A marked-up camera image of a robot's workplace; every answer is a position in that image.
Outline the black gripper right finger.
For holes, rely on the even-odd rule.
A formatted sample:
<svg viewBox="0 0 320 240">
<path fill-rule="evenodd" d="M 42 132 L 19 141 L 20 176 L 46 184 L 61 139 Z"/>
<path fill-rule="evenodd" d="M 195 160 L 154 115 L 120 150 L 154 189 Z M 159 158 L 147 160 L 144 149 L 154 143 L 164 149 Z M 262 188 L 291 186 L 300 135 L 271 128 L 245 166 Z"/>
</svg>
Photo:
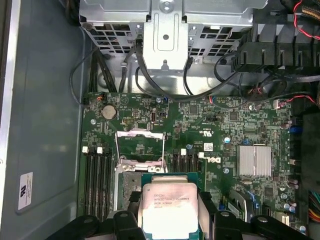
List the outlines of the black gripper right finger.
<svg viewBox="0 0 320 240">
<path fill-rule="evenodd" d="M 199 192 L 199 226 L 206 240 L 309 240 L 310 238 L 266 215 L 245 222 L 227 210 L 218 210 L 211 194 Z"/>
</svg>

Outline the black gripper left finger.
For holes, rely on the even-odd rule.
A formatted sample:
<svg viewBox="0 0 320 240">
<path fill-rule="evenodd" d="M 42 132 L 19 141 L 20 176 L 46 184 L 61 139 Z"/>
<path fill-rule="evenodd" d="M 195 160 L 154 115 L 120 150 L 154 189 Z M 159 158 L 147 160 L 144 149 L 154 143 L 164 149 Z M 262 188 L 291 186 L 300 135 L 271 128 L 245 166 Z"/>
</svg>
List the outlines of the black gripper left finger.
<svg viewBox="0 0 320 240">
<path fill-rule="evenodd" d="M 127 210 L 117 210 L 106 220 L 93 215 L 82 215 L 47 237 L 48 240 L 144 240 L 138 226 L 138 211 L 142 192 L 133 191 Z"/>
</svg>

